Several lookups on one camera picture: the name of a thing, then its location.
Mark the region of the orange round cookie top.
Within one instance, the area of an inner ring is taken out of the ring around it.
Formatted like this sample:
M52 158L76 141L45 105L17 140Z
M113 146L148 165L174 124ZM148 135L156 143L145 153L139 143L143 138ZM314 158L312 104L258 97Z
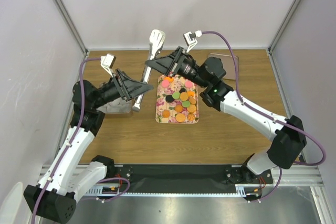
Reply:
M164 80L168 81L169 83L174 81L174 78L171 77L165 77Z

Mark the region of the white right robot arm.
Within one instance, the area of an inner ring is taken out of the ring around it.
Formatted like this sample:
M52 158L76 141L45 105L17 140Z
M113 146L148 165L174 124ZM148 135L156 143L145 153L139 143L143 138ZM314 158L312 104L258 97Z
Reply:
M208 107L240 119L271 141L268 150L253 154L244 162L241 170L244 181L254 183L264 171L274 167L289 169L306 146L302 120L295 115L286 118L271 113L240 96L223 81L226 71L219 58L208 57L199 66L178 47L171 54L147 60L145 64L167 77L179 75L202 87L200 96Z

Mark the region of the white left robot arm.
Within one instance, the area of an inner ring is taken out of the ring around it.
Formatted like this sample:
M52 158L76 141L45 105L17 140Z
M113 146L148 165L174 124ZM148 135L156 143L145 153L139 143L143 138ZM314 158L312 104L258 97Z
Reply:
M149 78L145 74L141 81L136 81L117 69L99 88L84 79L74 84L74 114L67 138L37 185L28 185L24 190L24 198L33 214L32 222L39 216L56 223L67 223L77 202L92 186L117 178L114 160L101 155L94 157L76 177L73 177L73 172L102 126L105 114L99 108L118 98L125 101L142 98L153 89Z

